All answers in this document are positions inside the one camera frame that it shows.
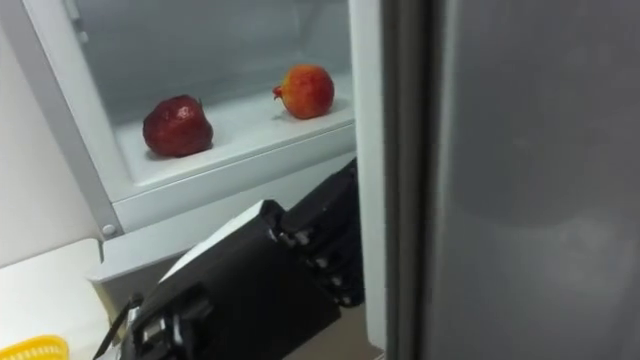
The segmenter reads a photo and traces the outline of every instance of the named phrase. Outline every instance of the white shelf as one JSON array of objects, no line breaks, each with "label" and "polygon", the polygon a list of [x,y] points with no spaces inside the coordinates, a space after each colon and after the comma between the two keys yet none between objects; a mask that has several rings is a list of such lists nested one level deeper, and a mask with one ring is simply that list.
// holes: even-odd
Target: white shelf
[{"label": "white shelf", "polygon": [[159,158],[142,137],[142,121],[116,125],[115,137],[137,193],[280,148],[352,124],[350,74],[333,76],[336,96],[331,112],[300,121],[286,113],[269,91],[205,104],[214,129],[210,150],[184,158]]}]

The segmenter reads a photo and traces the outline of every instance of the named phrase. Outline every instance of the refrigerator door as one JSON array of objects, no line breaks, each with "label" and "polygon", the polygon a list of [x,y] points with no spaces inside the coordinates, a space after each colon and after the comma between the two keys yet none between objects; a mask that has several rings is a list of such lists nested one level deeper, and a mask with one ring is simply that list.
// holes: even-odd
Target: refrigerator door
[{"label": "refrigerator door", "polygon": [[445,10],[430,358],[637,359],[640,6]]}]

